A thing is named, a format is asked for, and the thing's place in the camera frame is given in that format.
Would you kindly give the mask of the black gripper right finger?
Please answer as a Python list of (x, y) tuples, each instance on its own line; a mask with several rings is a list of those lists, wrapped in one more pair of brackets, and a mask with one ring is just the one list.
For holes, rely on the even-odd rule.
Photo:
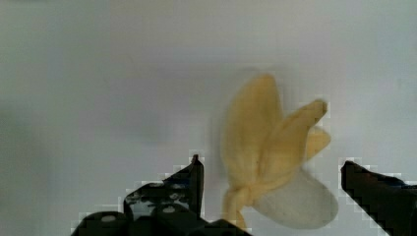
[(416, 236), (417, 189), (353, 161), (340, 168), (343, 191), (389, 236)]

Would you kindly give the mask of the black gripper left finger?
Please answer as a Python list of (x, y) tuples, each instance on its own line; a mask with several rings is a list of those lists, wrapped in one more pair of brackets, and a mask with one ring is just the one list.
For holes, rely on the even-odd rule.
[(201, 218), (204, 165), (191, 163), (169, 176), (148, 183), (126, 196), (123, 210), (92, 213), (71, 236), (252, 236), (224, 219)]

